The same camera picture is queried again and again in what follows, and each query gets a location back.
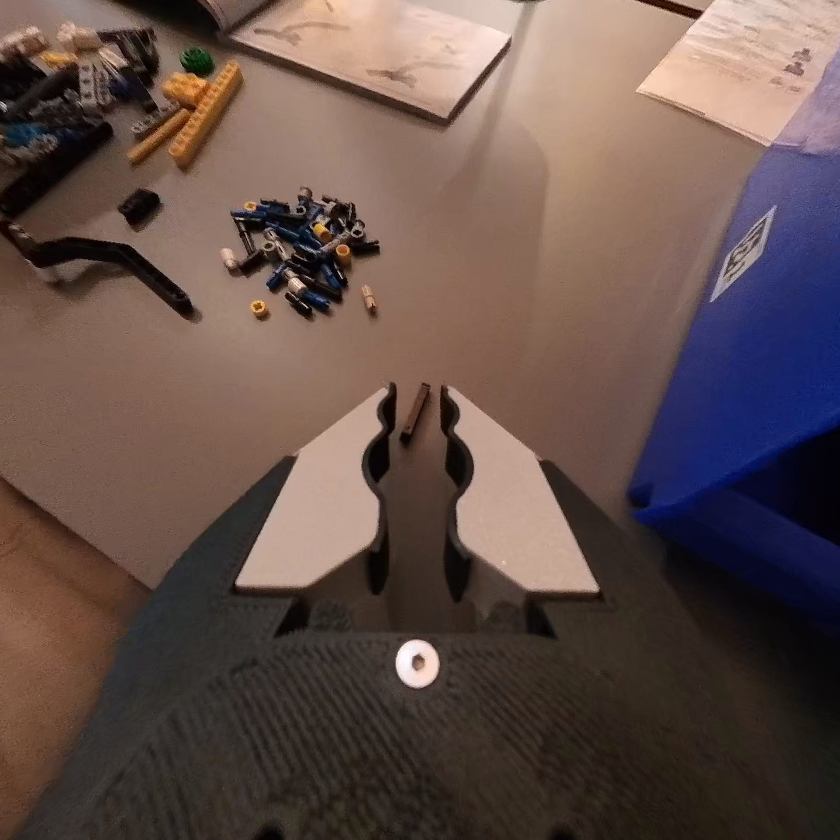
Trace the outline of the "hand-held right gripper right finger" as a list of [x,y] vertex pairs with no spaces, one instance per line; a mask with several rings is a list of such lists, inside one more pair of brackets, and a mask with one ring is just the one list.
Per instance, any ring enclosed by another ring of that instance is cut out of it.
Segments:
[[601,588],[541,458],[453,386],[440,389],[439,416],[454,485],[444,546],[452,599],[596,599]]

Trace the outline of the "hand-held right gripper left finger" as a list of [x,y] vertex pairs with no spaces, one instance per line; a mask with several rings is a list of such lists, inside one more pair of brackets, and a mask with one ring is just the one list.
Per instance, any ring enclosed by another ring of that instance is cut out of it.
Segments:
[[382,479],[396,385],[380,388],[294,455],[234,583],[248,595],[383,592],[390,571]]

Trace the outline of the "black lego axle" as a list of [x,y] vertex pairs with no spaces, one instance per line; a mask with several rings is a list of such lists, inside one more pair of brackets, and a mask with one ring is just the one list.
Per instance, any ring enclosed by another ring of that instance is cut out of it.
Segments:
[[418,386],[410,411],[406,416],[406,420],[400,432],[399,440],[403,447],[408,447],[413,441],[417,424],[423,414],[430,392],[431,385],[429,383],[422,382],[420,386]]

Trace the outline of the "pile of small lego pins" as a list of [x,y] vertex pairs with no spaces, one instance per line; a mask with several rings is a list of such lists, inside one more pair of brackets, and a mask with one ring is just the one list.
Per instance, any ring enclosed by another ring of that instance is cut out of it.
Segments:
[[355,202],[302,185],[291,201],[249,200],[228,211],[243,248],[221,248],[231,277],[266,271],[268,294],[279,296],[298,316],[330,316],[350,289],[355,262],[378,256],[380,239],[369,235]]

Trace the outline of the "black bent lego beam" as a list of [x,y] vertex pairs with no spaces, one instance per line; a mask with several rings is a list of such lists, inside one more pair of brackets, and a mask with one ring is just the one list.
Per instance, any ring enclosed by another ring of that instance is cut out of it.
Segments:
[[195,314],[193,302],[184,289],[154,266],[130,245],[111,241],[63,237],[39,241],[19,225],[1,222],[2,236],[36,270],[49,272],[75,261],[117,266],[140,280],[159,299],[184,318]]

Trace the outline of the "small black lego connector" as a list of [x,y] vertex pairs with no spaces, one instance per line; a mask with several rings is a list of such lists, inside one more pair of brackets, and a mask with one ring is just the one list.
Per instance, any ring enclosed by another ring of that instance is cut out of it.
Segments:
[[124,198],[117,210],[129,226],[137,227],[155,215],[160,207],[161,198],[157,192],[139,188]]

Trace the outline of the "thin yellow lego beam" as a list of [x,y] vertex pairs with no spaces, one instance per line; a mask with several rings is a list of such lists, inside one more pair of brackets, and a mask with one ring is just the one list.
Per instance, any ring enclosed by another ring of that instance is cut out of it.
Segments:
[[173,139],[189,122],[192,112],[181,108],[143,140],[136,143],[126,154],[128,163],[134,167],[146,161],[166,141]]

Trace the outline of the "long yellow lego beam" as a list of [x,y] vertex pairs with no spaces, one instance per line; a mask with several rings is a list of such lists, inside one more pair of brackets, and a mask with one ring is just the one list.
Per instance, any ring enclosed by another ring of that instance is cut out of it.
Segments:
[[194,163],[244,83],[241,66],[230,60],[217,74],[196,109],[168,147],[174,165],[185,172]]

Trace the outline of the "short grey lego beam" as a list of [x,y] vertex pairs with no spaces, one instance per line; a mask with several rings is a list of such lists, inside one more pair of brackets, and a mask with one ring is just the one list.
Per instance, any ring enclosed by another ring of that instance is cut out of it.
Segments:
[[131,133],[135,142],[141,142],[147,138],[150,134],[165,124],[179,110],[180,106],[176,103],[169,102],[163,107],[144,115],[131,126]]

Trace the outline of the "yellow lego brick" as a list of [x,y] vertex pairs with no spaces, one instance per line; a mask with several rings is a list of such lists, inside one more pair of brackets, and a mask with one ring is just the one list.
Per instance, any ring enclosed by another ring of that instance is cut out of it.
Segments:
[[162,85],[165,99],[178,107],[194,111],[207,94],[211,83],[194,73],[175,72]]

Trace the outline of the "heap of mixed lego parts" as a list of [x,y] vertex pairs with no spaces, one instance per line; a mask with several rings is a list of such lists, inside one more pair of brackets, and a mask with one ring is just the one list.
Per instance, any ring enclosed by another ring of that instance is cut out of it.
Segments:
[[1,42],[1,211],[25,213],[113,136],[109,115],[163,107],[152,87],[160,67],[153,28],[96,29],[67,22],[59,50],[36,26]]

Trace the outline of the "blue plastic bin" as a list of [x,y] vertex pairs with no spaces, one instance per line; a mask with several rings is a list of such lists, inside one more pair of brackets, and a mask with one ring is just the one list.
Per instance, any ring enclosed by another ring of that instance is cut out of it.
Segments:
[[839,56],[753,169],[627,489],[839,634]]

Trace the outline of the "open instruction booklet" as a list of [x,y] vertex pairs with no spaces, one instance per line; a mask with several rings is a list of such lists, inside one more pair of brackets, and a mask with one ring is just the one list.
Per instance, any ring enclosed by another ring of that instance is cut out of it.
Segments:
[[416,2],[121,2],[194,18],[230,53],[449,126],[508,53],[512,35]]

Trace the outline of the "printed paper sheet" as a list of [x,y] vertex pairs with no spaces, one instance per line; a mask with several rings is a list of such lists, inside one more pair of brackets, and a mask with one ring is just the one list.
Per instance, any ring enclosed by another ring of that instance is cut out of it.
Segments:
[[637,94],[771,146],[837,55],[838,1],[716,1]]

